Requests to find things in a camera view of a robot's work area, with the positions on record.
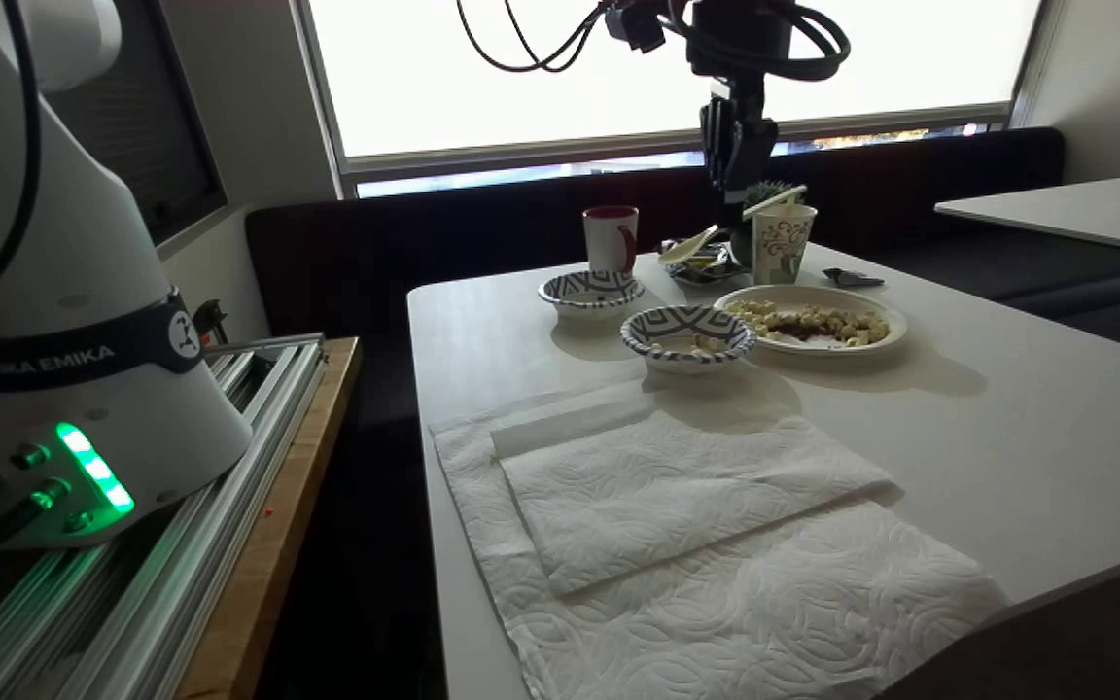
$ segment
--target cup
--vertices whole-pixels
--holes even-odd
[[[637,207],[584,212],[590,273],[632,273],[637,256]]]
[[[805,252],[814,224],[816,224],[816,207],[803,207],[803,204],[753,212],[751,218],[753,284],[797,284],[797,268],[803,268],[803,252]]]

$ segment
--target white napkin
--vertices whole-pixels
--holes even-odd
[[[492,434],[562,596],[891,488],[797,415],[713,441],[642,392],[600,401]]]
[[[874,698],[1005,607],[979,564],[866,500],[556,596],[492,441],[545,415],[556,401],[431,434],[536,700]]]

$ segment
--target small bowl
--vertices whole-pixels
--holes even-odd
[[[717,309],[648,309],[624,322],[624,341],[667,374],[713,374],[748,354],[751,327]]]
[[[573,321],[624,317],[642,301],[642,284],[632,273],[568,273],[536,290],[545,305]]]

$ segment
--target bowl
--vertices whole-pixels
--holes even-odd
[[[878,367],[905,341],[899,309],[835,290],[753,284],[717,309],[751,327],[751,354],[788,367]]]
[[[568,273],[536,290],[545,305],[573,321],[624,317],[642,301],[642,284],[632,273]]]
[[[648,309],[624,322],[624,341],[667,374],[713,374],[748,354],[751,327],[717,309]]]

